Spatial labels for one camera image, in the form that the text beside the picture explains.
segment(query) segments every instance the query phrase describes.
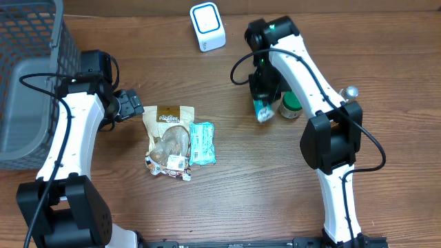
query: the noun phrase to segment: wire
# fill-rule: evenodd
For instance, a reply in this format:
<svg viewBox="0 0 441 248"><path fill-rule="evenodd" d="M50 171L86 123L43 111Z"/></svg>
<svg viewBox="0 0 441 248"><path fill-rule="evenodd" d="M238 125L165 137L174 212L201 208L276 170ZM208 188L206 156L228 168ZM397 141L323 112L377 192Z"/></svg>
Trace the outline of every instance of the wire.
<svg viewBox="0 0 441 248"><path fill-rule="evenodd" d="M43 194L41 195L39 204L37 205L37 208L35 209L35 214L34 214L34 217L32 218L32 221L31 221L31 223L29 225L29 230L28 230L28 233L26 234L26 239L25 239L25 243L24 243L23 248L28 248L29 247L30 238L32 236L32 231L34 230L35 223L37 222L37 219L39 217L41 208L43 207L43 204L44 204L44 202L45 202L45 200L47 198L47 195L49 194L50 186L54 182L55 176L57 175L58 169L60 168L61 159L63 158L63 153L64 153L64 150L66 148L66 144L68 142L69 133L70 133L70 126L71 126L71 122L72 122L72 114L70 113L70 108L69 108L68 104L62 98L59 98L56 94L54 94L52 92L49 92L49 91L46 91L46 90L42 90L42 89L40 89L38 87L35 87L35 86L32 86L32 85L30 85L30 84L28 84L28 83L26 83L24 81L24 79L29 79L29 78L35 77L35 76L59 76L59 77L67 77L67 78L70 78L71 76L63 75L63 74L57 74L57 73L35 73L35 74L29 74L29 75L22 76L19 79L19 81L20 81L20 83L22 85L24 85L24 86L26 86L28 88L31 88L33 90L36 90L38 92L41 92L43 94L47 94L47 95L57 99L61 104L63 104L63 106L66 109L66 112L68 114L68 124L66 125L66 132L64 134L63 142L62 142L61 147L60 147L60 152L58 154L57 159L55 160L54 170L52 171L52 173L51 173L51 175L49 177L49 180L48 180L48 182L46 184L46 188L44 189Z"/></svg>
<svg viewBox="0 0 441 248"><path fill-rule="evenodd" d="M289 56L293 56L298 62L301 62L306 67L306 69L308 70L310 75L312 76L312 79L316 83L318 90L320 90L320 93L323 95L323 98L326 100L326 102L335 111L337 111L337 113L339 113L339 115L341 115L341 117L343 117L344 119L346 119L346 121L349 121L350 123L355 125L363 134L365 134L366 137L369 138L372 141L372 143L378 148L378 151L380 151L380 153L381 153L382 161L381 161L381 164L379 164L379 166L372 167L372 168L366 168L366 169L352 169L352 170L346 172L343 175L343 177L342 177L343 201L344 201L344 204L345 204L346 219L347 219L347 224L348 224L348 227L349 227L349 233L351 234L352 246L355 246L355 239L354 239L354 236L353 236L351 219L349 217L349 208L348 208L348 205L347 205L347 193L346 193L346 186L345 186L345 184L347 182L346 178L350 174L353 174L353 173L356 173L356 172L374 172L374 171L377 171L377 170L383 168L384 164L386 164L386 153L384 152L384 149L381 146L381 144L376 140L375 137L372 136L372 134L370 134L365 128L363 128L362 126L357 124L354 120L352 120L349 116L347 116L345 113L343 113L343 111L341 111L337 106L335 106L331 102L331 100L329 99L329 96L326 95L325 91L322 88L322 85L320 84L319 80L317 79L317 76L314 74L314 71L311 69L311 67L308 65L308 63L301 56L298 56L297 54L294 54L292 52L289 52L289 51L286 51L286 50L282 50L282 49L276 49L276 48L263 49L263 50L259 50L259 51L255 51L255 52L249 53L249 54L245 55L243 58L239 59L239 61L237 61L237 63L233 66L232 71L231 71L231 73L229 75L229 77L232 80L232 82L235 85L244 85L244 84L246 84L248 82L248 80L246 80L245 82L238 83L238 82L236 82L233 79L234 70L245 59L248 59L249 57L257 55L257 54L262 54L262 53L267 53L267 52L280 52L280 53L283 53L283 54L287 54Z"/></svg>
<svg viewBox="0 0 441 248"><path fill-rule="evenodd" d="M118 84L119 84L119 66L118 66L118 63L116 62L116 59L115 59L112 55L108 54L107 52L102 52L102 53L104 53L104 54L106 54L107 56L109 56L109 58L110 58L110 59L113 61L113 63L115 64L115 67L116 67L116 80L115 80L115 83L112 85L112 89L113 89L113 90L116 90L117 87L118 87Z"/></svg>

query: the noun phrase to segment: wooden surface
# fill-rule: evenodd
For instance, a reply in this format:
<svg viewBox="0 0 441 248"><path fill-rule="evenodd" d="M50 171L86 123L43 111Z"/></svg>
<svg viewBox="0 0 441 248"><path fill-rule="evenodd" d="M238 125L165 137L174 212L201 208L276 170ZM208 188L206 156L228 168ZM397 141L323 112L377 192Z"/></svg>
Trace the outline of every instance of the wooden surface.
<svg viewBox="0 0 441 248"><path fill-rule="evenodd" d="M65 0L65 13L93 17L188 16L201 0ZM441 0L218 0L220 14L435 11Z"/></svg>
<svg viewBox="0 0 441 248"><path fill-rule="evenodd" d="M198 51L187 17L67 20L81 50L99 48L116 57L120 87L134 87L144 105L194 106L198 122L216 126L217 164L196 166L191 182L148 172L141 117L98 134L92 181L115 223L148 240L179 242L320 235L320 185L298 146L305 116L290 121L277 114L259 125L248 86L229 81L233 64L249 52L243 32L259 17L223 17L227 45L208 53ZM384 169L355 175L363 232L386 236L393 248L439 247L441 14L291 17L329 83L336 90L358 86L363 125L386 150ZM252 71L250 64L238 68L237 80ZM379 162L363 137L357 166ZM0 172L0 247L23 245L26 225L15 193L36 173Z"/></svg>

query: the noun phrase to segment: plastic basket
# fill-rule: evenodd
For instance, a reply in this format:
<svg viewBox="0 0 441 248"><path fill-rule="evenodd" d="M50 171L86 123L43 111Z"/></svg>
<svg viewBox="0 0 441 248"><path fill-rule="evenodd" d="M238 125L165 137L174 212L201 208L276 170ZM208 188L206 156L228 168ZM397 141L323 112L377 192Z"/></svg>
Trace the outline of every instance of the plastic basket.
<svg viewBox="0 0 441 248"><path fill-rule="evenodd" d="M63 22L62 0L0 2L0 169L41 168L58 120L58 103L28 89L19 77L38 72L73 75L80 53ZM27 82L53 92L61 78Z"/></svg>

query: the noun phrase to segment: jar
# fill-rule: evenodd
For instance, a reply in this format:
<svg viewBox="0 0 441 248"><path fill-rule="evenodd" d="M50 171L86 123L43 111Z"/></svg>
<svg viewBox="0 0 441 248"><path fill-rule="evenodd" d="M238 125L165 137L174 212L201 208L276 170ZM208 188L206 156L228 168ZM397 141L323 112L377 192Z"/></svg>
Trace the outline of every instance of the jar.
<svg viewBox="0 0 441 248"><path fill-rule="evenodd" d="M280 113L285 118L297 118L302 113L302 105L294 92L286 92L279 106Z"/></svg>

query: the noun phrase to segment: green lid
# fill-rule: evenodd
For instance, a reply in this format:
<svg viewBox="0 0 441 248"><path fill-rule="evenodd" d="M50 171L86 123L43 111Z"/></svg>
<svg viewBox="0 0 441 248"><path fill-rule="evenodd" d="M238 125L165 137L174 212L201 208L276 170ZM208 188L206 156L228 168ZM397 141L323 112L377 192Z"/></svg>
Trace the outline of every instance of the green lid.
<svg viewBox="0 0 441 248"><path fill-rule="evenodd" d="M294 92L286 92L283 96L283 105L291 111L298 111L302 109L302 105L298 101Z"/></svg>

